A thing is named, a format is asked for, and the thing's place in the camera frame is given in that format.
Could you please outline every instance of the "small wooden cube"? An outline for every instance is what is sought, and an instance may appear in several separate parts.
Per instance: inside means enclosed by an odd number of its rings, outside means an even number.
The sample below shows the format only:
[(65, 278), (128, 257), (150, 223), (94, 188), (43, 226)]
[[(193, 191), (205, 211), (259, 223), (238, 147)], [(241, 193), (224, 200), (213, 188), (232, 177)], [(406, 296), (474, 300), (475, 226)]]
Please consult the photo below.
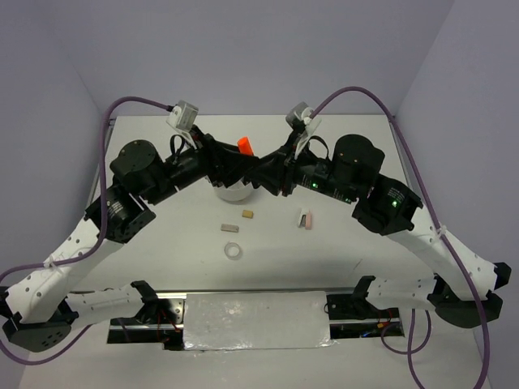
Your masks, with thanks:
[(242, 217), (246, 217), (248, 219), (252, 219), (253, 216), (254, 216), (254, 212), (253, 211), (248, 211), (247, 209), (243, 210)]

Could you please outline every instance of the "purple cable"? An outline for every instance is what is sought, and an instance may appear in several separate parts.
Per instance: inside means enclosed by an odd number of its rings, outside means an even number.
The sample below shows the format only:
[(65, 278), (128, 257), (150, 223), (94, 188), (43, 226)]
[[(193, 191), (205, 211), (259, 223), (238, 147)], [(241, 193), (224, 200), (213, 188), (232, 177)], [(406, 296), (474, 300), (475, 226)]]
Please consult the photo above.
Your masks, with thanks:
[[(335, 99), (337, 96), (341, 95), (342, 93), (346, 93), (346, 92), (361, 92), (361, 93), (365, 94), (366, 96), (370, 97), (384, 111), (386, 117), (389, 120), (389, 123), (391, 124), (392, 128), (395, 130), (395, 134), (397, 134), (398, 140), (400, 141), (402, 147), (404, 148), (407, 158), (409, 159), (411, 168), (413, 169), (414, 176), (416, 177), (416, 179), (418, 181), (418, 186), (420, 187), (420, 190), (422, 191), (423, 201), (426, 204), (427, 209), (429, 210), (429, 213), (431, 214), (432, 222), (435, 225), (435, 228), (439, 229), (440, 221), (438, 220), (438, 216), (436, 215), (435, 209), (432, 206), (431, 198), (429, 197), (425, 184), (423, 183), (422, 176), (420, 175), (420, 172), (418, 171), (418, 166), (416, 165), (416, 162), (414, 161), (413, 154), (411, 153), (411, 150), (409, 149), (409, 146), (407, 145), (407, 142), (404, 139), (404, 135), (402, 134), (397, 121), (395, 120), (393, 115), (391, 115), (391, 112), (389, 111), (388, 107), (386, 107), (385, 104), (377, 96), (375, 96), (373, 93), (371, 93), (370, 91), (368, 91), (367, 89), (362, 88), (362, 87), (341, 88), (338, 91), (332, 93), (325, 101), (323, 101), (314, 110), (314, 112), (311, 113), (310, 118), (314, 118), (315, 116), (317, 116), (323, 110), (323, 108), (326, 107), (326, 105), (328, 105), (330, 103), (330, 101), (332, 101), (333, 99)], [(461, 273), (465, 277), (465, 280), (467, 281), (467, 284), (469, 285), (469, 289), (474, 298), (476, 308), (478, 309), (479, 319), (481, 321), (481, 327), (483, 330), (483, 365), (481, 367), (481, 373), (479, 374), (478, 381), (476, 382), (474, 389), (481, 389), (481, 387), (483, 387), (483, 384), (485, 383), (485, 379), (486, 379), (487, 373), (488, 373), (488, 366), (490, 365), (490, 335), (488, 333), (487, 316), (485, 315), (485, 310), (483, 308), (483, 304), (481, 303), (481, 299), (479, 298), (478, 290), (476, 289), (474, 282), (470, 279), (469, 272), (465, 268), (465, 265), (463, 265), (463, 262), (461, 261), (460, 256), (454, 250), (453, 245), (450, 243), (450, 241), (447, 239), (447, 237), (445, 235), (442, 235), (440, 237), (440, 239), (445, 244), (445, 246), (447, 247), (450, 254), (453, 256), (454, 260), (456, 261), (457, 266), (460, 268)], [(407, 360), (408, 360), (409, 368), (410, 368), (411, 374), (413, 375), (414, 381), (417, 383), (417, 385), (419, 387), (423, 387), (423, 385), (418, 380), (416, 373), (414, 372), (413, 360), (412, 360), (414, 320), (415, 320), (414, 310), (412, 310), (411, 311), (411, 327), (410, 327), (410, 333), (409, 333), (409, 342), (408, 342), (408, 347), (407, 347)]]
[[(164, 105), (161, 103), (158, 103), (153, 100), (144, 99), (142, 97), (137, 96), (126, 96), (121, 97), (120, 99), (117, 99), (114, 101), (110, 107), (103, 113), (103, 116), (101, 118), (101, 131), (99, 135), (99, 184), (101, 188), (101, 204), (106, 204), (106, 164), (105, 164), (105, 140), (106, 140), (106, 133), (109, 128), (110, 123), (110, 116), (112, 116), (112, 113), (114, 110), (121, 105), (122, 103), (126, 103), (128, 101), (134, 101), (137, 103), (143, 103), (147, 105), (152, 105), (154, 107), (164, 109), (166, 111), (171, 110), (171, 106)], [(56, 261), (54, 262), (55, 265), (62, 266), (62, 265), (68, 265), (71, 263), (76, 263), (79, 261), (82, 261), (88, 257), (90, 257), (92, 254), (94, 254), (99, 247), (101, 247), (101, 244), (106, 236), (106, 229), (108, 227), (108, 208), (107, 207), (101, 207), (101, 228), (99, 232), (99, 237), (97, 238), (96, 244), (90, 249), (88, 252), (82, 255), (78, 255), (75, 258), (70, 259), (64, 259), (62, 261)], [(4, 271), (2, 274), (0, 274), (0, 284), (6, 278), (8, 275), (15, 273), (17, 271), (26, 271), (26, 270), (33, 270), (33, 269), (42, 269), (45, 265), (43, 263), (31, 263), (29, 265), (20, 265), (12, 267), (11, 269), (8, 269)], [(11, 360), (18, 362), (22, 365), (41, 365), (46, 362), (50, 362), (57, 357), (61, 356), (65, 351), (67, 351), (88, 329), (90, 326), (85, 327), (79, 335), (77, 335), (63, 350), (61, 350), (56, 355), (53, 355), (52, 357), (46, 358), (42, 361), (25, 361), (24, 359), (21, 359), (17, 357), (15, 354), (13, 354), (9, 349), (7, 349), (6, 345), (0, 340), (0, 350), (4, 354), (6, 354), (7, 357), (9, 357)]]
[(413, 349), (413, 333), (414, 333), (414, 324), (416, 320), (416, 312), (415, 310), (411, 310), (411, 324), (409, 327), (409, 337), (407, 338), (407, 365), (409, 365), (409, 371), (413, 380), (416, 382), (420, 389), (425, 389), (423, 384), (420, 382), (420, 379), (416, 375), (416, 371), (414, 371), (413, 365), (413, 353), (410, 351)]
[(127, 343), (131, 343), (130, 334), (128, 333), (127, 326), (124, 325), (124, 322), (121, 318), (117, 319), (119, 326), (122, 328), (122, 332), (124, 333), (124, 339), (127, 341)]
[[(429, 342), (429, 339), (431, 338), (431, 333), (432, 333), (432, 324), (431, 324), (431, 315), (429, 314), (429, 311), (426, 310), (425, 311), (425, 315), (427, 316), (427, 334), (425, 335), (425, 339), (423, 340), (422, 344), (420, 344), (417, 348), (415, 348), (414, 350), (411, 350), (411, 354), (416, 354), (420, 351), (422, 351), (422, 349), (427, 346), (427, 343)], [(390, 328), (393, 328), (393, 327), (396, 327), (400, 325), (400, 323), (393, 323), (393, 324), (389, 324), (388, 326), (384, 327), (384, 329), (382, 330), (382, 333), (380, 334), (380, 340), (382, 340), (382, 344), (384, 345), (385, 348), (387, 348), (389, 351), (393, 351), (395, 354), (400, 354), (400, 355), (407, 355), (409, 354), (409, 352), (407, 350), (405, 351), (400, 351), (400, 350), (397, 350), (396, 348), (393, 348), (391, 347), (387, 342), (386, 342), (386, 339), (385, 339), (385, 335), (386, 335), (386, 332), (390, 329)]]
[(56, 359), (57, 357), (60, 357), (61, 355), (63, 355), (65, 353), (65, 351), (67, 351), (69, 348), (71, 348), (75, 342), (77, 342), (79, 340), (79, 338), (81, 336), (83, 336), (83, 334), (88, 331), (88, 329), (90, 328), (91, 326), (86, 326), (83, 330), (81, 330), (81, 332), (68, 344), (66, 345), (62, 350), (58, 351), (57, 353), (55, 353), (52, 357), (48, 357), (46, 359), (42, 359), (40, 361), (27, 361), (25, 359), (22, 359), (20, 357), (17, 357), (15, 354), (13, 354), (11, 351), (9, 351), (6, 347), (6, 345), (3, 343), (3, 342), (0, 342), (0, 349), (2, 350), (2, 352), (4, 354), (6, 354), (6, 356), (8, 356), (11, 360), (13, 360), (14, 362), (18, 362), (19, 364), (21, 365), (26, 365), (26, 366), (36, 366), (36, 365), (43, 365), (44, 363), (47, 363), (47, 362), (51, 362), (53, 361), (54, 359)]

